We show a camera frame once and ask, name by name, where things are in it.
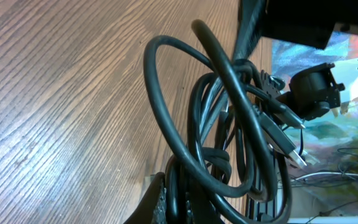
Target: black plastic object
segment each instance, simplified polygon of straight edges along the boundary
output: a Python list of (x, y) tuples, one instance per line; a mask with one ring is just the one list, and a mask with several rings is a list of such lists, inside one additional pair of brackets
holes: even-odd
[(254, 105), (259, 123), (264, 130), (266, 141), (269, 142), (279, 153), (288, 156), (295, 149), (295, 145), (286, 134), (277, 126), (263, 111)]
[(190, 180), (190, 207), (193, 212), (193, 223), (223, 224), (215, 212), (206, 191), (195, 180)]
[[(272, 88), (271, 90), (276, 90), (278, 92), (278, 90), (273, 87), (276, 82), (273, 80), (271, 80), (271, 82), (272, 85), (268, 86), (268, 89), (270, 90)], [(243, 88), (247, 92), (254, 94), (258, 99), (262, 100), (262, 103), (265, 106), (264, 110), (268, 110), (268, 112), (272, 113), (277, 124), (287, 124), (288, 126), (294, 128), (303, 128), (302, 120), (287, 105), (273, 98), (268, 91), (265, 93), (265, 91), (250, 84), (243, 84)]]
[(247, 59), (258, 44), (262, 35), (260, 22), (265, 15), (266, 2), (263, 0), (239, 0), (239, 27), (232, 57), (234, 60)]
[(262, 90), (266, 92), (271, 98), (276, 98), (281, 95), (280, 90), (285, 86), (285, 83), (280, 78), (269, 75), (267, 72), (262, 71), (260, 73), (260, 79), (262, 81)]
[(327, 46), (336, 23), (345, 24), (341, 32), (358, 27), (358, 1), (354, 0), (269, 0), (266, 12), (263, 36), (318, 49)]
[(165, 174), (158, 172), (142, 200), (125, 224), (166, 223), (165, 220)]
[(323, 63), (294, 75), (290, 91), (277, 100), (288, 105), (300, 118), (310, 121), (341, 105), (340, 91), (345, 86), (337, 84), (331, 73), (333, 63)]

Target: white cord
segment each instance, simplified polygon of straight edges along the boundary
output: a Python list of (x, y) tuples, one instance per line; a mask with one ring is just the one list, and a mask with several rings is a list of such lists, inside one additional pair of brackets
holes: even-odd
[(336, 175), (349, 175), (349, 176), (356, 176), (358, 177), (358, 174), (351, 174), (351, 173), (342, 173), (342, 172), (315, 172), (315, 173), (312, 173), (312, 174), (306, 174), (306, 175), (303, 175), (303, 176), (300, 176), (300, 177), (297, 177), (291, 181), (296, 181), (296, 180), (301, 180), (301, 179), (305, 179), (307, 177), (311, 177), (311, 176), (314, 176), (314, 175), (323, 175), (323, 174), (336, 174)]

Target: metal connector tip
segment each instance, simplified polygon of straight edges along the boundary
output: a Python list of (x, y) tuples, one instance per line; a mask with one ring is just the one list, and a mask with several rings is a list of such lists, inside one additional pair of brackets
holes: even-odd
[(304, 124), (299, 124), (298, 126), (294, 126), (295, 129), (306, 129), (306, 126)]
[(298, 155), (298, 153), (295, 150), (292, 150), (292, 152), (288, 155), (290, 159), (295, 163), (295, 165), (301, 169), (307, 166), (306, 162)]

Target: colorful painting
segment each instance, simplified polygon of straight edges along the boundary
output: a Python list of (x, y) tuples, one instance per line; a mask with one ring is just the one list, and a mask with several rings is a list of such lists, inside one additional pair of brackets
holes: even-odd
[[(297, 72), (324, 62), (352, 58), (358, 58), (356, 35), (334, 33), (326, 50), (274, 40), (272, 70), (274, 75), (286, 81), (284, 90), (288, 91), (288, 83)], [(289, 167), (292, 176), (321, 170), (358, 174), (358, 97), (342, 102), (340, 108), (331, 110), (322, 118), (306, 122), (305, 126), (303, 155), (308, 166), (303, 170)], [(288, 129), (285, 133), (296, 145), (300, 145), (299, 130)], [(305, 187), (305, 183), (313, 183), (314, 186)], [(304, 187), (333, 207), (358, 199), (358, 177), (345, 174), (316, 175), (307, 182), (295, 182), (293, 185)], [(358, 203), (343, 207), (341, 212), (344, 215), (358, 215)]]

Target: wooden table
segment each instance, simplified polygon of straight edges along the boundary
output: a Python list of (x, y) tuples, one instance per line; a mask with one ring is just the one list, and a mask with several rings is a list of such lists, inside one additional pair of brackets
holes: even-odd
[[(190, 29), (202, 19), (231, 54), (237, 4), (0, 0), (0, 223), (122, 223), (171, 154), (145, 91), (146, 43), (166, 34), (202, 50)], [(185, 137), (191, 88), (208, 69), (170, 47), (157, 57)], [(252, 60), (269, 71), (271, 41)]]

